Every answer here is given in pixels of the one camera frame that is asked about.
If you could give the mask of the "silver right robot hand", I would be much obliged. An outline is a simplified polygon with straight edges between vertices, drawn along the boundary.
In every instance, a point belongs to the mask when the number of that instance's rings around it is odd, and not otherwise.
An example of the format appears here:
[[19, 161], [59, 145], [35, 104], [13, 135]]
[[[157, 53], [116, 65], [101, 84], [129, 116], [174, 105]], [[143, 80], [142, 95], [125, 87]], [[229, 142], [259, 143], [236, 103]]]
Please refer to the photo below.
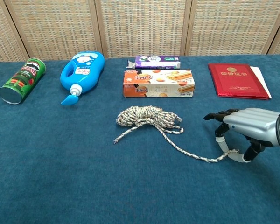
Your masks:
[[215, 119], [222, 124], [215, 130], [216, 142], [223, 152], [228, 152], [224, 133], [228, 130], [235, 131], [245, 136], [250, 141], [250, 146], [244, 154], [231, 152], [228, 157], [237, 162], [251, 162], [266, 147], [277, 146], [275, 124], [279, 112], [261, 108], [246, 108], [243, 110], [229, 109], [218, 113], [209, 113], [203, 119]]

